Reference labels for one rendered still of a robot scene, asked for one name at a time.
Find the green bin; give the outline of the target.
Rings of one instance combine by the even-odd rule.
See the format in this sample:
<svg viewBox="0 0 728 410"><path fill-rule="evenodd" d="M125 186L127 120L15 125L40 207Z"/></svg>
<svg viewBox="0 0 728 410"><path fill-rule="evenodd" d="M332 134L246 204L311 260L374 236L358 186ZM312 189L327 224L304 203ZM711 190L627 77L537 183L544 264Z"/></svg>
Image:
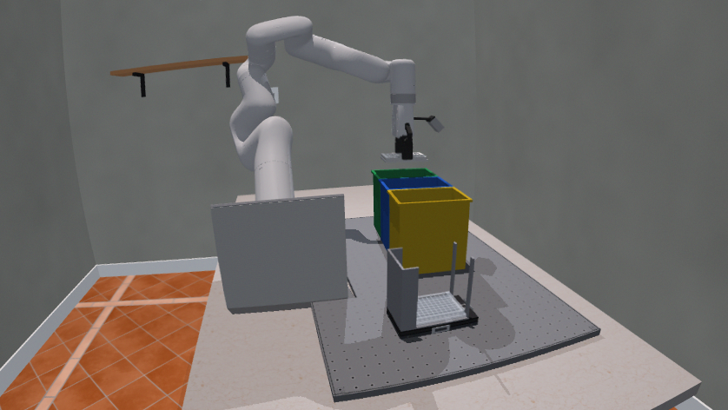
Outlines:
<svg viewBox="0 0 728 410"><path fill-rule="evenodd" d="M374 177L374 226L381 237L381 184L378 179L437 176L429 169L381 169L371 170ZM428 175L428 176L424 176Z"/></svg>

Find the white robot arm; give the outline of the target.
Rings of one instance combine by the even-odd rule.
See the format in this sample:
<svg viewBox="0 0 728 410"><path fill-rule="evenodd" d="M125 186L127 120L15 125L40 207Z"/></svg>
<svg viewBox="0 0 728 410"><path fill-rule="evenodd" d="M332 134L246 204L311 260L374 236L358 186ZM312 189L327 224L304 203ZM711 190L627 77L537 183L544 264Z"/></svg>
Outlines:
<svg viewBox="0 0 728 410"><path fill-rule="evenodd" d="M256 201L295 197L293 132L285 119L273 116L276 103L266 75L275 61L275 42L284 40L287 53L302 60L371 83L390 83L391 103L416 103L414 61L383 61L312 32L308 18L283 17L253 25L246 34L248 59L237 70L243 99L229 126L242 165L255 172Z"/></svg>

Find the yellow open-top bin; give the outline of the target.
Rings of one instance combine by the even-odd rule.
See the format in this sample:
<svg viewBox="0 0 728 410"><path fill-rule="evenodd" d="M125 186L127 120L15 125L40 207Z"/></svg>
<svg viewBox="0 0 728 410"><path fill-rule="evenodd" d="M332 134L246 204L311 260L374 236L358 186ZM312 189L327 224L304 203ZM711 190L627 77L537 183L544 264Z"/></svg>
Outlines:
<svg viewBox="0 0 728 410"><path fill-rule="evenodd" d="M403 248L403 268L419 267L420 274L451 271L456 242L455 270L465 269L473 199L455 187L393 189L387 193L389 248Z"/></svg>

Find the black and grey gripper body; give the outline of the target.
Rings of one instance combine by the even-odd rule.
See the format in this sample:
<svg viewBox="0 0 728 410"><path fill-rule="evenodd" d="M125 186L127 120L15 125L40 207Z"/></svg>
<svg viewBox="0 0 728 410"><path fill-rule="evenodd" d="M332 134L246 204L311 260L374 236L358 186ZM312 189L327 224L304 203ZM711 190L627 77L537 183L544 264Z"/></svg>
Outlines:
<svg viewBox="0 0 728 410"><path fill-rule="evenodd" d="M401 136L407 136L405 123L409 123L414 136L413 105L416 105L416 103L391 103L391 105L393 105L392 135L397 138L400 138Z"/></svg>

